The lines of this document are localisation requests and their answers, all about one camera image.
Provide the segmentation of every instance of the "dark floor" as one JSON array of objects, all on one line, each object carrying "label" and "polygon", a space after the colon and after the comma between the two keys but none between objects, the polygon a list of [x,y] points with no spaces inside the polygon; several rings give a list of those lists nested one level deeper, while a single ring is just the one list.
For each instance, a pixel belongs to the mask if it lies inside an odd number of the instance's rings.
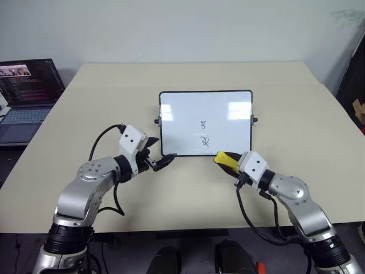
[{"label": "dark floor", "polygon": [[[361,267],[365,269],[365,245],[361,242],[356,224],[336,225],[338,234],[348,251],[353,254]],[[116,244],[105,245],[104,253],[109,273],[146,273],[155,253],[163,246],[172,245],[178,248],[182,257],[183,274],[215,273],[214,246],[224,239],[239,242],[254,261],[262,261],[267,265],[267,272],[272,273],[305,273],[306,258],[297,245],[275,247],[267,244],[249,228],[228,229],[226,235],[196,236],[192,233],[186,237],[178,237],[174,233],[133,232],[116,233]],[[39,247],[45,235],[19,234],[21,253],[18,260],[17,274],[31,272]],[[17,250],[15,234],[0,234],[0,273],[14,273]],[[102,263],[100,243],[91,244],[91,252]]]},{"label": "dark floor", "polygon": [[0,188],[22,155],[25,146],[0,147]]}]

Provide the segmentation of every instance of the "black marker writing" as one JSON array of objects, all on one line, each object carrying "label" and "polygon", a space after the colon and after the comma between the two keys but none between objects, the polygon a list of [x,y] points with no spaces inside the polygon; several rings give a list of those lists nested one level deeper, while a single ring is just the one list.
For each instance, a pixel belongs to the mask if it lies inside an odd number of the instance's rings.
[{"label": "black marker writing", "polygon": [[201,138],[201,143],[203,144],[203,146],[205,145],[205,146],[209,147],[208,146],[209,137],[200,136],[200,138]]}]

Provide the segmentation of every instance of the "laptop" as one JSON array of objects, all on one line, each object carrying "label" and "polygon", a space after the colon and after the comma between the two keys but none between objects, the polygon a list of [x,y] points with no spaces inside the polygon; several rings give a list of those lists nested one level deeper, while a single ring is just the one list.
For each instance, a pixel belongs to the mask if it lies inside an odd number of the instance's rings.
[{"label": "laptop", "polygon": [[52,59],[0,62],[0,92],[11,108],[0,121],[0,146],[27,145],[63,91]]}]

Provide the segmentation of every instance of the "whiteboard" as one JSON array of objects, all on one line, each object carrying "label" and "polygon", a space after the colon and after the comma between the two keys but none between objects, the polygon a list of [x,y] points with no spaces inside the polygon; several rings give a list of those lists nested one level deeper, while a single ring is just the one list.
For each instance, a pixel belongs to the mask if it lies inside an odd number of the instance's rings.
[{"label": "whiteboard", "polygon": [[251,150],[252,92],[160,93],[161,153],[212,156]]}]

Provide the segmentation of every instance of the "beige tabletop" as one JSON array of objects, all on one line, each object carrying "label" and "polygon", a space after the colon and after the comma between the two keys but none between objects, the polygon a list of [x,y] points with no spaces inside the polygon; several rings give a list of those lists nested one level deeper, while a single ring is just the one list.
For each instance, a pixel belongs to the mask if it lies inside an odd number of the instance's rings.
[{"label": "beige tabletop", "polygon": [[[303,179],[334,223],[365,219],[365,138],[301,62],[83,65],[0,190],[0,232],[45,233],[58,197],[109,125],[132,124],[159,137],[153,120],[161,91],[253,92],[253,150],[270,169]],[[119,134],[99,142],[94,159],[116,156]],[[158,158],[160,145],[151,155]],[[177,158],[120,185],[126,212],[100,213],[96,232],[246,227],[234,179],[212,157]],[[273,225],[271,203],[242,191],[257,226]],[[114,206],[112,191],[103,206]],[[287,212],[279,206],[282,225]]]}]

